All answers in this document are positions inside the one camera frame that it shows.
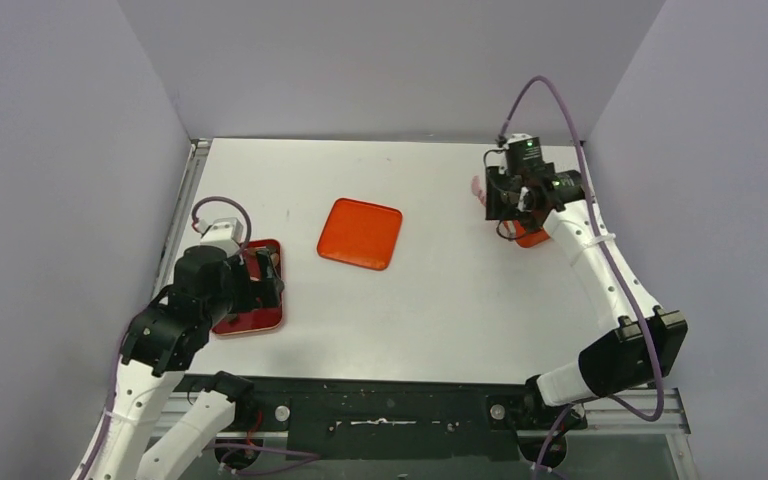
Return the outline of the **pink silicone tongs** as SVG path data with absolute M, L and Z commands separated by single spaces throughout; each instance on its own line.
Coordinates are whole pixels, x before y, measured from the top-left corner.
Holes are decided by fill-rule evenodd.
M 471 193 L 479 200 L 479 202 L 486 205 L 486 192 L 484 185 L 478 176 L 474 176 L 470 183 Z

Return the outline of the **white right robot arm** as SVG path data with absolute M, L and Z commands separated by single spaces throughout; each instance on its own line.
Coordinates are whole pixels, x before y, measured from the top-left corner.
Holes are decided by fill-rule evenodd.
M 688 333 L 685 316 L 667 311 L 635 278 L 587 194 L 577 170 L 559 171 L 543 157 L 538 138 L 501 138 L 505 160 L 485 167 L 489 221 L 512 222 L 524 235 L 544 232 L 565 254 L 594 310 L 598 338 L 576 359 L 531 379 L 522 400 L 537 427 L 556 420 L 562 406 L 604 398 L 664 379 Z

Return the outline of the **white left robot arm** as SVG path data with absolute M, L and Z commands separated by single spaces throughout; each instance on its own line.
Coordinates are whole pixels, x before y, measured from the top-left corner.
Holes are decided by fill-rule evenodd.
M 190 247 L 173 280 L 126 326 L 93 441 L 76 479 L 176 479 L 223 428 L 255 419 L 247 379 L 219 371 L 195 405 L 151 445 L 153 429 L 213 328 L 230 317 L 278 308 L 284 289 L 277 252 L 229 241 Z

